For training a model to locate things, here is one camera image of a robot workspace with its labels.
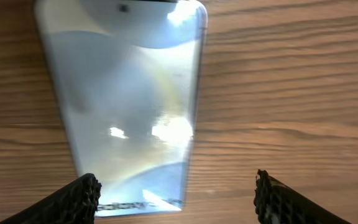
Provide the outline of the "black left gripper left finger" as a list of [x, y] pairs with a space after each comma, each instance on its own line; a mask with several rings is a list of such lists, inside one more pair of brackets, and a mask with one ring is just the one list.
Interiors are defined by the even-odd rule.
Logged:
[[101, 187], [87, 173], [0, 224], [94, 224]]

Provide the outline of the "blue Galaxy smartphone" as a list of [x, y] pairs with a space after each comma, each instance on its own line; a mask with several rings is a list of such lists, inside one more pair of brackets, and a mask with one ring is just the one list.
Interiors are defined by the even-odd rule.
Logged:
[[76, 173], [101, 183], [96, 216], [181, 211], [206, 8], [38, 0], [34, 14]]

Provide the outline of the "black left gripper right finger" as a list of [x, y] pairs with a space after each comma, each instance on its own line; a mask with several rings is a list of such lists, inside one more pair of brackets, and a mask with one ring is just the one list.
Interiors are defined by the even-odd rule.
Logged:
[[281, 181], [258, 170], [254, 206], [261, 224], [350, 224]]

